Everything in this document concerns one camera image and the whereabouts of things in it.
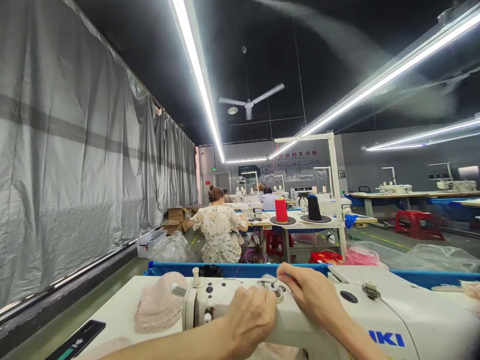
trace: ceiling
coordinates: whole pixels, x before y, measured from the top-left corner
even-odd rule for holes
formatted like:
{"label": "ceiling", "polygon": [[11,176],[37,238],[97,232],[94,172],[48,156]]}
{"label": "ceiling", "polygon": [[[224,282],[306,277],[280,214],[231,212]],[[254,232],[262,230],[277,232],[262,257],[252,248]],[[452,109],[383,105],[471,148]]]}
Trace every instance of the ceiling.
{"label": "ceiling", "polygon": [[[212,144],[168,0],[76,2],[193,142]],[[285,85],[254,106],[251,121],[243,107],[229,115],[230,105],[216,102],[224,143],[294,135],[435,26],[452,1],[303,0],[289,5],[279,0],[195,0],[216,100],[246,101]],[[478,35],[480,28],[472,31]],[[480,44],[474,38],[463,36],[435,54],[387,92],[335,120],[332,130],[448,123],[480,112],[475,99]],[[441,82],[468,70],[469,76]]]}

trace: gray curtain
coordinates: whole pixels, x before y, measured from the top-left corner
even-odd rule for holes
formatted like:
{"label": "gray curtain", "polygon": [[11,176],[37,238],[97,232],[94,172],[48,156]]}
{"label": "gray curtain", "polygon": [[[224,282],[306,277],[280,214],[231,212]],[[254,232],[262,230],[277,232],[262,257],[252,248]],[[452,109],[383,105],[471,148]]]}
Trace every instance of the gray curtain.
{"label": "gray curtain", "polygon": [[160,208],[196,206],[199,194],[195,176],[195,145],[166,112],[162,115],[162,126]]}
{"label": "gray curtain", "polygon": [[0,1],[0,50],[1,308],[195,202],[162,187],[197,191],[192,142],[75,4]]}

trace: floral dress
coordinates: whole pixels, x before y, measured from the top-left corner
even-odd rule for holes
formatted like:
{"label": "floral dress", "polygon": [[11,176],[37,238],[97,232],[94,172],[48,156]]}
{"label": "floral dress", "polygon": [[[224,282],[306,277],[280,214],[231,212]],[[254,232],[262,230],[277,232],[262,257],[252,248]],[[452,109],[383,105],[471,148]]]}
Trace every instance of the floral dress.
{"label": "floral dress", "polygon": [[240,248],[239,226],[245,221],[229,206],[208,206],[191,218],[193,230],[201,228],[206,244],[201,249],[204,263],[238,263]]}

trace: smartphone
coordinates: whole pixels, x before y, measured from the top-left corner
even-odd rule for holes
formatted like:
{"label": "smartphone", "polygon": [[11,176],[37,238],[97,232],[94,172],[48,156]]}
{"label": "smartphone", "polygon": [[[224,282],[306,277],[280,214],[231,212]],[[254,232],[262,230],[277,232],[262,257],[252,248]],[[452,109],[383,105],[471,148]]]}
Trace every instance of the smartphone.
{"label": "smartphone", "polygon": [[104,322],[89,320],[45,360],[76,358],[106,326],[107,324]]}

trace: yellow floor line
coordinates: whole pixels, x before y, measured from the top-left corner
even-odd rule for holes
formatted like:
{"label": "yellow floor line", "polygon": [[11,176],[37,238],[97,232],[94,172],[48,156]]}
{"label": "yellow floor line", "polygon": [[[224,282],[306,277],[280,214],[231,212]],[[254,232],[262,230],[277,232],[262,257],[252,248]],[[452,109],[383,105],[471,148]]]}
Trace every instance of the yellow floor line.
{"label": "yellow floor line", "polygon": [[191,242],[190,246],[192,246],[195,242],[195,240],[197,240],[197,238],[199,237],[200,234],[197,234],[194,238],[193,238],[193,241]]}
{"label": "yellow floor line", "polygon": [[369,233],[364,232],[364,231],[360,231],[360,230],[357,230],[357,229],[352,229],[352,230],[358,231],[359,233],[362,233],[362,234],[364,234],[364,235],[371,236],[372,238],[375,238],[375,239],[378,239],[378,240],[382,240],[382,241],[384,241],[384,242],[386,242],[386,243],[393,244],[393,245],[396,245],[396,246],[398,246],[398,247],[401,247],[401,248],[404,248],[404,249],[407,249],[407,250],[410,250],[410,249],[411,249],[411,247],[397,244],[396,242],[393,242],[393,241],[390,241],[390,240],[386,240],[386,239],[384,239],[384,238],[381,238],[381,237],[378,237],[378,236],[369,234]]}

